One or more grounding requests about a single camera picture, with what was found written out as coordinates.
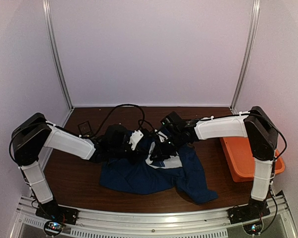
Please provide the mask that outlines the navy white clothing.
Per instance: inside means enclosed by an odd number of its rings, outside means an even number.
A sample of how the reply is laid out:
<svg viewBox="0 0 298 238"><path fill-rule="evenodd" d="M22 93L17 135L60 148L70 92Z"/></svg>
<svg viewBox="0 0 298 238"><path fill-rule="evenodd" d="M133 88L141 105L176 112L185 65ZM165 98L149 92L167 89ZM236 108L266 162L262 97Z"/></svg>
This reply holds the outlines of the navy white clothing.
<svg viewBox="0 0 298 238"><path fill-rule="evenodd" d="M173 187L186 193L196 204L203 204L218 198L209 190L203 166L193 148L181 147L175 156L164 161L151 161L150 155L155 142L145 138L140 143L145 150L137 164L116 157L119 148L128 146L118 133L105 133L100 141L107 150L99 154L107 159L101 169L99 183L111 190L148 195Z"/></svg>

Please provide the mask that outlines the black brooch display box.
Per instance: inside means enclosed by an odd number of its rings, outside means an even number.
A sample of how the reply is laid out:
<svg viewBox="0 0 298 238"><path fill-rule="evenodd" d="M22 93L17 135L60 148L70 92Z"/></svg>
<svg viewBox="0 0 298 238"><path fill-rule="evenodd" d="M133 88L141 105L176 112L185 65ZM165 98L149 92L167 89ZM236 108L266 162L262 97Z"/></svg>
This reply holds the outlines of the black brooch display box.
<svg viewBox="0 0 298 238"><path fill-rule="evenodd" d="M81 135L92 135L92 128L89 121L82 122L77 126Z"/></svg>

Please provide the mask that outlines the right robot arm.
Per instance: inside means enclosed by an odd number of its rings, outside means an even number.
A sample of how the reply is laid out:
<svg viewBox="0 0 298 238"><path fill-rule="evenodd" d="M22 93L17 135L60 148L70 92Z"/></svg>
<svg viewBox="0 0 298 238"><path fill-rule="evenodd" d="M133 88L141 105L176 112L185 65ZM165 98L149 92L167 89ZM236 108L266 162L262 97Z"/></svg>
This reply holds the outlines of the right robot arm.
<svg viewBox="0 0 298 238"><path fill-rule="evenodd" d="M259 106L236 115L183 119L171 112L161 120L160 131L168 132L167 139L158 139L150 154L150 160L162 161L174 155L183 145L200 140L221 137L243 137L250 144L255 162L254 180L247 205L229 210L233 218L255 219L267 208L267 196L275 176L278 160L276 149L281 132Z"/></svg>

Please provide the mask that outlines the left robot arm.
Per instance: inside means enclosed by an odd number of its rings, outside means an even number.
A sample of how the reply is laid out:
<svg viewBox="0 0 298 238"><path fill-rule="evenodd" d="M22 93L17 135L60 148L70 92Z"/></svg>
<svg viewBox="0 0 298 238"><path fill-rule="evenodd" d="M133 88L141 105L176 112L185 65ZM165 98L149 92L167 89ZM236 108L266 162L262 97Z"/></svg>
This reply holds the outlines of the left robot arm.
<svg viewBox="0 0 298 238"><path fill-rule="evenodd" d="M13 131L8 151L29 183L39 209L50 220L57 220L62 211L39 164L42 148L63 151L92 163L111 159L132 160L142 153L138 144L143 137L140 130L129 132L119 124L109 126L98 138L84 137L51 123L42 113L35 113Z"/></svg>

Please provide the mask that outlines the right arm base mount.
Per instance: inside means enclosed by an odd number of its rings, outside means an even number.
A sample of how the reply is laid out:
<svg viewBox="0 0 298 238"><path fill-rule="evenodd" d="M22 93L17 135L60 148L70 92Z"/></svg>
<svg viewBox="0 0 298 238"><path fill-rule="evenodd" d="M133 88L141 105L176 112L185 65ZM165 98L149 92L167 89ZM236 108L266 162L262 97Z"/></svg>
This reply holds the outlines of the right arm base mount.
<svg viewBox="0 0 298 238"><path fill-rule="evenodd" d="M252 205L234 206L227 210L231 224L243 223L260 219L262 216L270 215L268 207L260 208Z"/></svg>

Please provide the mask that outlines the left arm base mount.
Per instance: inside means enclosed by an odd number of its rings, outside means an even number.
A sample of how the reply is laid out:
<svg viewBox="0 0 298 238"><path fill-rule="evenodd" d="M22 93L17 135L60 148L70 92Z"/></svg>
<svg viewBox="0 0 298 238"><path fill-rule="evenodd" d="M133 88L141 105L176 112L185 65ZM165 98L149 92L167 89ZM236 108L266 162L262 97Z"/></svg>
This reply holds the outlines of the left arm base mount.
<svg viewBox="0 0 298 238"><path fill-rule="evenodd" d="M75 225L78 217L78 210L63 206L43 206L36 209L35 215L62 224Z"/></svg>

